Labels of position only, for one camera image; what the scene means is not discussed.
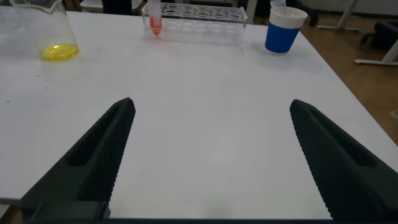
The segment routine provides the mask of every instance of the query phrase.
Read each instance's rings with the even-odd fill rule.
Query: wooden floor
[[[320,15],[318,25],[335,26],[340,17]],[[380,20],[351,17],[347,27],[357,27],[359,33],[320,30],[310,27],[306,21],[301,32],[398,145],[398,120],[391,116],[392,110],[398,111],[398,67],[354,63],[354,59],[381,60],[386,54],[370,47],[359,47],[363,34],[373,32],[375,23]],[[267,19],[256,18],[255,23],[267,24]]]

